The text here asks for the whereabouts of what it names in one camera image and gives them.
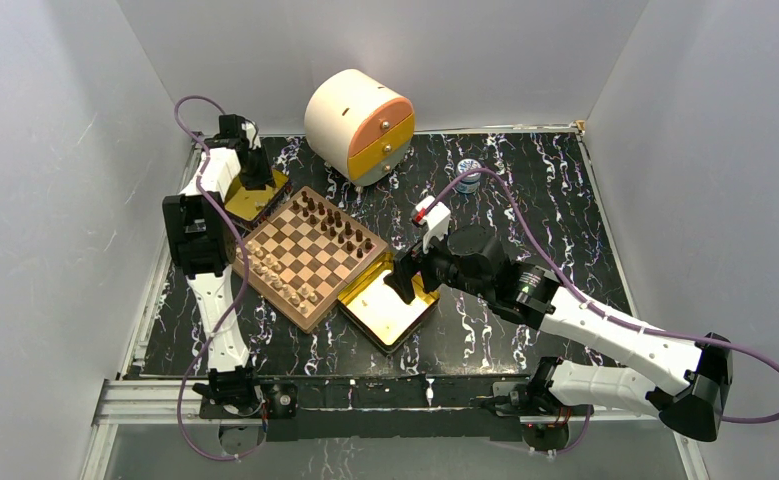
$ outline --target white wall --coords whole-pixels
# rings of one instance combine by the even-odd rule
[[[650,2],[587,129],[642,317],[779,360],[779,2]],[[779,409],[777,374],[735,370],[728,414]],[[779,479],[779,423],[702,451],[712,479]]]
[[[0,478],[79,475],[188,142],[113,0],[0,2]]]
[[[585,119],[647,0],[118,0],[176,100],[206,94],[303,132],[315,88],[359,68],[418,129]],[[186,105],[195,128],[215,127]]]

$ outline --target gold box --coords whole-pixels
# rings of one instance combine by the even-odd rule
[[[392,272],[391,252],[368,266],[339,293],[342,312],[385,353],[395,351],[435,309],[438,292],[424,293],[420,275],[413,278],[416,298],[407,305],[383,282]]]

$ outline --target black marble surface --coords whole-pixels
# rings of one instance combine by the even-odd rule
[[[575,284],[629,312],[573,133],[416,135],[395,172],[362,194],[326,168],[303,137],[269,137],[263,144],[274,167],[290,176],[295,191],[308,185],[324,192],[396,251],[415,240],[415,227],[408,220],[413,206],[445,187],[460,159],[475,158],[511,185],[533,234]],[[488,224],[500,234],[507,254],[542,263],[494,182],[484,179],[476,194],[455,193],[447,201],[454,226]],[[234,292],[239,282],[241,278],[234,276]],[[541,356],[564,356],[581,363],[605,360],[566,339],[503,322],[475,297],[444,287],[440,293],[438,310],[390,356],[371,344],[338,308],[307,335],[253,290],[238,311],[239,327],[260,375],[478,375],[532,372]],[[142,364],[139,373],[182,375],[203,339],[189,287],[172,267],[144,361],[137,362]],[[193,373],[205,372],[204,360]]]

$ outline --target tin can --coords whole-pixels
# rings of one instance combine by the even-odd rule
[[[475,168],[481,168],[480,162],[471,158],[464,158],[460,160],[460,163],[457,164],[457,173],[463,174],[469,170],[474,170]],[[460,183],[454,187],[454,190],[456,190],[458,193],[469,194],[476,192],[477,187],[479,186],[480,174],[475,173],[460,180]]]

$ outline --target wooden chessboard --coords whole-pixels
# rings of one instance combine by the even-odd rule
[[[336,297],[386,251],[386,242],[324,197],[304,187],[245,242],[248,283],[306,333]],[[240,249],[233,263],[242,275]]]

